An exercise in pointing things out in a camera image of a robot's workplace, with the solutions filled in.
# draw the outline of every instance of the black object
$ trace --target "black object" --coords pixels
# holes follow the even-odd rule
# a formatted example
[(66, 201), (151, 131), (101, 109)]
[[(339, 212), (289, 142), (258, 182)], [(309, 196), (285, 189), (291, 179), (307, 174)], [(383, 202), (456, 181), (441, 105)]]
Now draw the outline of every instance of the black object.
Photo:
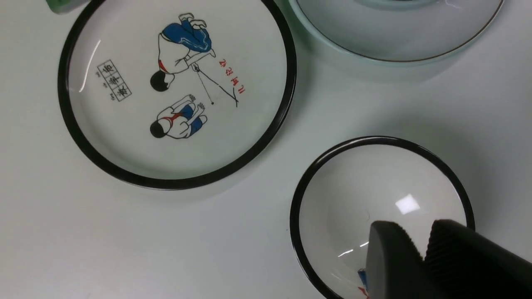
[(301, 234), (300, 234), (300, 227), (299, 227), (300, 208), (301, 208), (301, 203), (303, 201), (303, 196), (306, 192), (307, 186), (309, 185), (314, 175), (329, 160), (334, 158), (336, 155), (339, 155), (353, 148), (364, 146), (364, 145), (374, 145), (374, 144), (383, 144), (383, 145), (390, 145), (390, 146), (404, 148), (405, 150), (414, 152), (422, 156), (423, 158), (427, 159), (430, 163), (432, 163), (434, 166), (438, 167), (438, 169), (440, 169), (440, 171), (453, 184), (454, 188), (456, 189), (456, 192), (458, 193), (458, 196), (460, 197), (460, 200), (462, 201), (462, 205), (463, 205), (464, 213), (465, 213), (465, 221), (467, 223), (468, 228), (470, 228), (471, 230), (475, 230), (475, 218), (473, 216), (473, 209), (471, 208), (471, 203), (469, 202), (469, 198), (467, 196), (466, 190), (460, 183), (460, 180), (458, 179), (458, 177), (451, 170), (451, 168), (449, 168), (449, 166), (447, 166), (445, 162), (443, 162), (440, 158), (438, 158), (432, 152), (428, 151), (426, 148), (421, 147), (407, 140), (403, 140), (403, 139), (399, 139), (395, 137), (387, 137), (387, 136), (359, 137), (359, 138), (355, 138), (355, 139), (342, 142), (330, 148), (325, 153), (321, 154), (314, 162), (312, 162), (312, 164), (305, 171), (305, 173), (303, 174), (303, 177), (297, 184), (297, 188), (294, 193), (293, 200), (292, 200), (292, 207), (290, 208), (290, 237), (292, 239), (292, 245), (296, 252), (297, 259), (299, 260), (301, 268), (303, 268), (303, 271), (305, 271), (305, 274), (309, 278), (310, 282), (326, 299), (343, 299), (343, 298), (339, 296), (338, 294), (336, 294), (332, 289), (330, 289), (323, 282), (323, 280), (321, 280), (321, 278), (312, 268), (312, 265), (310, 265), (310, 261), (305, 254), (303, 243), (301, 242)]
[(532, 264), (452, 220), (434, 221), (423, 261), (396, 223), (371, 225), (371, 299), (532, 298)]

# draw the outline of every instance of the green object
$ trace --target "green object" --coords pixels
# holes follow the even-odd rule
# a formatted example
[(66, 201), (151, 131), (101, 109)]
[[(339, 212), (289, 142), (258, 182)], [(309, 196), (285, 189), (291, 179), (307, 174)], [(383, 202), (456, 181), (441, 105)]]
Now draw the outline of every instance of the green object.
[(90, 0), (46, 0), (50, 9), (57, 13), (67, 13)]

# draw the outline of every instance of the white table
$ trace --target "white table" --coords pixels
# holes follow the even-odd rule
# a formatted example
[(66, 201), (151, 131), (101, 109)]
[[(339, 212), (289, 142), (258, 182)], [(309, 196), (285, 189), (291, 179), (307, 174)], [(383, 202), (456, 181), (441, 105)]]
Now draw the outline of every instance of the white table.
[(68, 134), (56, 74), (80, 10), (1, 2), (0, 298), (322, 298), (292, 249), (291, 197), (320, 153), (373, 134), (439, 155), (478, 232), (532, 261), (532, 1), (507, 1), (463, 54), (409, 69), (326, 48), (278, 2), (298, 53), (290, 114), (250, 165), (184, 192), (118, 181)]

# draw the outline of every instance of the black hair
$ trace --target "black hair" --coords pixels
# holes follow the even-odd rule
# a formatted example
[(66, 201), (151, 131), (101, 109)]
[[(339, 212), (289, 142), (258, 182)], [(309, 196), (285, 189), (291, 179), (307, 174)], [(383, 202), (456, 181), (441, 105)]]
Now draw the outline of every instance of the black hair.
[(163, 92), (168, 89), (168, 84), (164, 82), (165, 73), (163, 71), (158, 71), (153, 74), (150, 83), (152, 84), (153, 89), (158, 92)]
[(163, 126), (158, 121), (155, 121), (150, 127), (149, 131), (152, 133), (155, 138), (163, 138), (166, 136), (166, 133), (163, 130)]

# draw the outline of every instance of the black plate rim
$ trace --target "black plate rim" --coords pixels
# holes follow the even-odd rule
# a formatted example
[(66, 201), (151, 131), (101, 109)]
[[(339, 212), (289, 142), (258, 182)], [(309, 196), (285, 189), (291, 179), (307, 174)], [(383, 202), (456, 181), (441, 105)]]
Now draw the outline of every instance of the black plate rim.
[(107, 172), (108, 174), (114, 176), (115, 178), (118, 178), (122, 181), (128, 182), (136, 186), (151, 189), (181, 190), (201, 187), (221, 180), (235, 173), (236, 171), (250, 163), (267, 147), (267, 145), (272, 141), (273, 137), (276, 135), (284, 119), (286, 118), (286, 115), (288, 114), (288, 110), (290, 108), (294, 95), (297, 74), (297, 60), (294, 39), (292, 37), (292, 33), (285, 17), (283, 16), (281, 10), (273, 0), (261, 1), (272, 14), (282, 35), (287, 61), (286, 85), (279, 109), (276, 115), (274, 116), (273, 121), (270, 123), (264, 134), (250, 149), (248, 149), (243, 155), (241, 155), (236, 160), (210, 173), (192, 178), (171, 180), (156, 179), (137, 175), (133, 172), (127, 171), (113, 164), (102, 154), (100, 154), (87, 140), (76, 121), (74, 112), (72, 110), (72, 105), (70, 103), (68, 77), (70, 60), (72, 58), (72, 53), (76, 46), (78, 37), (80, 36), (81, 32), (83, 31), (83, 28), (85, 27), (90, 17), (105, 1), (106, 0), (92, 0), (75, 21), (74, 25), (72, 26), (72, 29), (70, 30), (70, 33), (68, 34), (68, 37), (66, 38), (63, 51), (61, 53), (59, 71), (57, 75), (57, 91), (59, 97), (59, 105), (66, 127), (70, 135), (74, 139), (74, 142), (76, 142), (81, 151), (95, 165), (97, 165), (100, 169)]

